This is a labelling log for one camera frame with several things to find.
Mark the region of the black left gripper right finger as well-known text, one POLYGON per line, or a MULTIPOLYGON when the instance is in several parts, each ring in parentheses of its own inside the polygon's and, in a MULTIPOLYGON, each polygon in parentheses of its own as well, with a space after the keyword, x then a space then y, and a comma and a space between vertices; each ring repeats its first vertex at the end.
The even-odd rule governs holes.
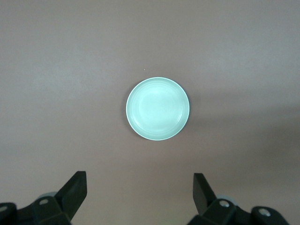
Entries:
POLYGON ((232 201, 217 198, 202 173, 193 177, 193 200, 198 214, 193 217, 194 225, 287 225, 287 220, 276 210, 253 207, 246 212, 232 201))

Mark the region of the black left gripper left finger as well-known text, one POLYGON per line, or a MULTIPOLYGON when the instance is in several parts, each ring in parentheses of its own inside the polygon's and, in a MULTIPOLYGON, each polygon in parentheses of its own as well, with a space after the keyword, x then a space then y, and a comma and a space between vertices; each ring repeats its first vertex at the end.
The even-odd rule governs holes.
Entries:
POLYGON ((1 203, 0 223, 2 225, 70 225, 86 196, 86 172, 77 171, 58 192, 44 194, 22 209, 17 209, 13 202, 1 203))

